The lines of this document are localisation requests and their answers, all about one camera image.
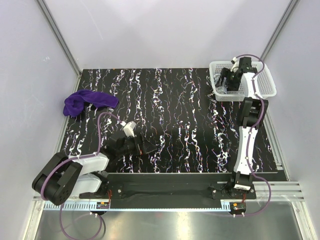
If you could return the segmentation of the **purple towel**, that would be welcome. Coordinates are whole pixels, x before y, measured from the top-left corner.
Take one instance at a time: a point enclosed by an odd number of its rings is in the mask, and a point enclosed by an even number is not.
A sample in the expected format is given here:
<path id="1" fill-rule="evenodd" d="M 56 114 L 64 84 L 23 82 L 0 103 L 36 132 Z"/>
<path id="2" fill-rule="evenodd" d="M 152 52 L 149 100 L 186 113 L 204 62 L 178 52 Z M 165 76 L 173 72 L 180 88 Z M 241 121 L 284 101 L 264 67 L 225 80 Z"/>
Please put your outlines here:
<path id="1" fill-rule="evenodd" d="M 85 104 L 92 104 L 96 108 L 115 108 L 119 100 L 108 93 L 92 91 L 88 89 L 79 90 L 64 100 L 63 115 L 75 118 L 82 113 Z"/>

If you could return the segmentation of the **blue white patterned towel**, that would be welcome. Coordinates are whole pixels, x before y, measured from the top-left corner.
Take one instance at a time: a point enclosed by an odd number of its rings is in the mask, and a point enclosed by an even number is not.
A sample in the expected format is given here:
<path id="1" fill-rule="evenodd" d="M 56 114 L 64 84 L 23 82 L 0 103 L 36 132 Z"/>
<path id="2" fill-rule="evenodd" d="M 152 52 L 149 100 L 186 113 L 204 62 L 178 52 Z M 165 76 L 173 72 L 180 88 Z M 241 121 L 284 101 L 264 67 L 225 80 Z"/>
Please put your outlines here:
<path id="1" fill-rule="evenodd" d="M 217 88 L 216 88 L 216 92 L 217 92 L 218 94 L 227 94 L 227 93 L 228 93 L 227 88 L 224 87 L 224 86 L 219 86 L 219 87 L 217 87 Z"/>

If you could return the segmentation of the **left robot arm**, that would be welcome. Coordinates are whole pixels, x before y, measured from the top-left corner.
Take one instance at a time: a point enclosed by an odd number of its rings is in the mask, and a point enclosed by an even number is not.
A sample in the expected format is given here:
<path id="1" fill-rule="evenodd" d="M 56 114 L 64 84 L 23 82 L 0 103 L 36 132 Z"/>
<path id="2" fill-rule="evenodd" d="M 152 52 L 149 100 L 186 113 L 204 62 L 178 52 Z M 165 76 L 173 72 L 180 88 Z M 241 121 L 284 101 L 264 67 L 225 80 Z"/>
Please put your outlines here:
<path id="1" fill-rule="evenodd" d="M 34 178 L 31 187 L 42 199 L 56 206 L 64 204 L 71 196 L 84 193 L 103 198 L 108 193 L 108 186 L 99 172 L 113 170 L 122 157 L 140 157 L 156 150 L 157 146 L 140 132 L 133 136 L 114 133 L 98 153 L 75 158 L 62 152 L 55 153 Z"/>

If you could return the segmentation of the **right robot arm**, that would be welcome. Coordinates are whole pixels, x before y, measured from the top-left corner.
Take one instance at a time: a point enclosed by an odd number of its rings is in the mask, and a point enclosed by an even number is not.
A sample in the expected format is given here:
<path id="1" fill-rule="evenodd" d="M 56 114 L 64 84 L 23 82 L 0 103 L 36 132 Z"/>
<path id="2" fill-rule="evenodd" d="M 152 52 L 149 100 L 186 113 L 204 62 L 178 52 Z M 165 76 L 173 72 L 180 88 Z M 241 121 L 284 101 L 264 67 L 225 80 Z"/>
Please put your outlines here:
<path id="1" fill-rule="evenodd" d="M 253 54 L 241 54 L 234 57 L 231 69 L 223 69 L 221 76 L 231 90 L 243 87 L 244 98 L 240 105 L 239 120 L 239 146 L 237 158 L 230 180 L 224 191 L 232 198 L 249 194 L 253 190 L 255 173 L 252 167 L 253 152 L 256 136 L 260 125 L 266 115 L 269 102 L 263 98 L 258 86 L 258 75 L 265 69 L 262 63 L 261 70 L 252 66 Z"/>

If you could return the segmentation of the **white plastic basket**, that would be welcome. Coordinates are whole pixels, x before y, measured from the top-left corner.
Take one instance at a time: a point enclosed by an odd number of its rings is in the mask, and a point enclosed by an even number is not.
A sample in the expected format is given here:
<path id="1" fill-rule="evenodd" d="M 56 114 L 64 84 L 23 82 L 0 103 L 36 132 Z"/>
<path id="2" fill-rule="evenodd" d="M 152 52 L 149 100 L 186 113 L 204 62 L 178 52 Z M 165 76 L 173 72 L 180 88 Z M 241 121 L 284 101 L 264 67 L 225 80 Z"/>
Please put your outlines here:
<path id="1" fill-rule="evenodd" d="M 231 69 L 233 64 L 230 61 L 212 61 L 209 64 L 210 82 L 215 94 L 215 99 L 219 102 L 242 102 L 245 93 L 242 84 L 240 84 L 238 91 L 228 91 L 227 93 L 220 93 L 215 86 L 215 77 L 220 75 L 223 68 Z M 277 94 L 276 85 L 267 65 L 263 71 L 257 75 L 257 86 L 264 99 L 274 97 Z"/>

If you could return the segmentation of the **black marble pattern mat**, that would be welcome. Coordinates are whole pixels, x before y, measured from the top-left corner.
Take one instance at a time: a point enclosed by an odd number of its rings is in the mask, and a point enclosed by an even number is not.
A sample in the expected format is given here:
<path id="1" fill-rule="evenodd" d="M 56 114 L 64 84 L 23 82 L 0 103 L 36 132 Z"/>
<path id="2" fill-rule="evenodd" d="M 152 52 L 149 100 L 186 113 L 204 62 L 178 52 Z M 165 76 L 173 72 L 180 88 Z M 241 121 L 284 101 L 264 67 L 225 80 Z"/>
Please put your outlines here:
<path id="1" fill-rule="evenodd" d="M 92 104 L 70 118 L 60 150 L 86 155 L 120 129 L 136 130 L 157 146 L 143 156 L 124 156 L 114 173 L 227 173 L 239 145 L 239 102 L 217 101 L 207 68 L 85 69 L 78 88 L 118 98 L 105 116 Z"/>

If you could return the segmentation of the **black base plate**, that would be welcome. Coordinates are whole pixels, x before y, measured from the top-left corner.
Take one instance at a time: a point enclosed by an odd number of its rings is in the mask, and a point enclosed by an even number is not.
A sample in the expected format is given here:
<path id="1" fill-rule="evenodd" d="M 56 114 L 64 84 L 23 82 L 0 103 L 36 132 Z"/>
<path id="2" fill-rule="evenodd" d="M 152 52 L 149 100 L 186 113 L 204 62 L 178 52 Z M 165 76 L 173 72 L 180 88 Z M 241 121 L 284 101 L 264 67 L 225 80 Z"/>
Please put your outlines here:
<path id="1" fill-rule="evenodd" d="M 110 173 L 104 178 L 99 190 L 84 192 L 81 199 L 102 199 L 112 193 L 113 199 L 131 196 L 186 196 L 196 195 L 215 200 L 255 200 L 255 187 L 248 194 L 234 198 L 224 189 L 232 173 Z"/>

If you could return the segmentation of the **aluminium frame rail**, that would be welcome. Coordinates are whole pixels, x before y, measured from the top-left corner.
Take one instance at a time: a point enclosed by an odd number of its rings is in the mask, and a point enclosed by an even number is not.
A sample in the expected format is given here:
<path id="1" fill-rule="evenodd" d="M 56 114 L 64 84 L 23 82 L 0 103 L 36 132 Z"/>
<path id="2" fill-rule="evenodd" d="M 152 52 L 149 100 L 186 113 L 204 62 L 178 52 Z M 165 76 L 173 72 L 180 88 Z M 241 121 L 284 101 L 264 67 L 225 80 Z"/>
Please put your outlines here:
<path id="1" fill-rule="evenodd" d="M 76 184 L 57 183 L 47 184 L 44 197 L 54 205 L 61 205 L 69 199 L 128 199 L 130 197 L 171 197 L 196 196 L 212 198 L 214 200 L 255 200 L 258 198 L 273 199 L 297 198 L 303 194 L 296 182 L 270 182 L 266 184 L 258 181 L 249 190 L 231 189 L 225 182 L 129 182 L 79 180 Z"/>

